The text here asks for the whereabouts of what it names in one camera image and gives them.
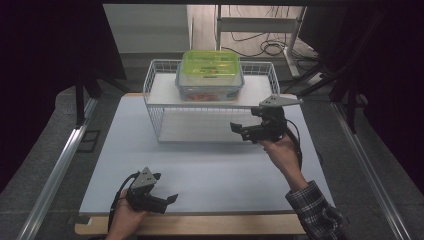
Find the wall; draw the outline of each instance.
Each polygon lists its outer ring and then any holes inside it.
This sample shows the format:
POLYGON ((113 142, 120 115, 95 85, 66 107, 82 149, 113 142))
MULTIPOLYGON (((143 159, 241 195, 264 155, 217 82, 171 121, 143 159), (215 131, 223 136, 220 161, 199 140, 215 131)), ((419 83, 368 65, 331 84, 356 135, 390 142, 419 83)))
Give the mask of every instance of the wall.
POLYGON ((190 49, 186 5, 104 4, 119 53, 190 49))

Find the green lid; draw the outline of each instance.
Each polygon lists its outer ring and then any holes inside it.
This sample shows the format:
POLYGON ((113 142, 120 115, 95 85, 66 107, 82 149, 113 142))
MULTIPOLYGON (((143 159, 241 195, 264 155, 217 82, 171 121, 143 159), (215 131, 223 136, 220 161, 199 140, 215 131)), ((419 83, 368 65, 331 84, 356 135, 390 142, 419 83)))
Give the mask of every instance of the green lid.
POLYGON ((230 51, 190 50, 183 57, 183 73, 187 76, 235 76, 239 73, 239 57, 230 51))

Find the wrist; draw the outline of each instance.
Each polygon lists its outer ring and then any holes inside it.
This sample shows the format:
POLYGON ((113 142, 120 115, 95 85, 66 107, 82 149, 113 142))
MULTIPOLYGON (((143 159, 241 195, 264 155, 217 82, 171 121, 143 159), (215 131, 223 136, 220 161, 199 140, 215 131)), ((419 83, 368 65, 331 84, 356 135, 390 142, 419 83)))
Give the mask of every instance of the wrist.
POLYGON ((299 171, 283 173, 292 192, 297 192, 308 187, 308 182, 299 171))
POLYGON ((108 234, 105 240, 125 240, 125 238, 114 236, 113 234, 108 234))

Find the white table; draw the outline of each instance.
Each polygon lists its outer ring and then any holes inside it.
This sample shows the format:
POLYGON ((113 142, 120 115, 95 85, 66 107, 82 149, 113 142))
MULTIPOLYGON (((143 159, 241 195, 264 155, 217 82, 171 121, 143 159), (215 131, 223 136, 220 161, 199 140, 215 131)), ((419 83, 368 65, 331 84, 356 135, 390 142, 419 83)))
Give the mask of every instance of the white table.
MULTIPOLYGON (((334 205, 300 107, 284 109, 286 117, 300 130, 305 178, 315 180, 334 205)), ((260 145, 158 143, 141 95, 127 95, 121 99, 80 214, 107 215, 125 178, 146 166, 153 173, 162 173, 151 192, 153 196, 166 198, 179 194, 177 201, 168 206, 165 216, 225 215, 227 219, 238 219, 240 215, 249 215, 267 219, 270 214, 269 217, 280 217, 280 221, 285 221, 284 216, 293 221, 293 214, 289 214, 293 213, 292 209, 284 198, 289 186, 260 145)))

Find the metal rail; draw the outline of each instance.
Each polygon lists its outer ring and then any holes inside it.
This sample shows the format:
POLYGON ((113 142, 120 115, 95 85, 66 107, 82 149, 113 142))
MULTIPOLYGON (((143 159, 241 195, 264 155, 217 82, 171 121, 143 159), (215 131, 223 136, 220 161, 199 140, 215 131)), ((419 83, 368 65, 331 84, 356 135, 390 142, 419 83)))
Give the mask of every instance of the metal rail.
POLYGON ((380 178, 375 172, 374 167, 370 159, 368 158, 368 155, 366 154, 364 148, 362 147, 361 142, 359 141, 357 135, 352 134, 352 132, 350 131, 349 126, 345 121, 346 117, 342 107, 340 106, 340 103, 332 103, 331 105, 337 115, 340 125, 342 126, 342 129, 346 134, 350 145, 355 151, 356 158, 359 164, 361 165, 362 170, 364 171, 365 177, 367 178, 371 189, 374 192, 374 195, 378 203, 380 204, 380 207, 383 210, 383 213, 386 216, 394 235, 396 236, 396 239, 411 239, 406 229, 406 226, 396 208, 396 205, 393 203, 392 199, 390 198, 389 194, 381 183, 380 178))
POLYGON ((78 148, 78 145, 87 129, 90 117, 97 104, 97 100, 90 99, 85 106, 85 120, 83 121, 79 129, 74 129, 63 148, 59 159, 56 162, 43 190, 38 196, 37 202, 32 208, 25 224, 23 225, 21 232, 17 239, 34 239, 37 235, 38 230, 47 214, 47 211, 56 195, 57 190, 65 176, 68 166, 78 148))

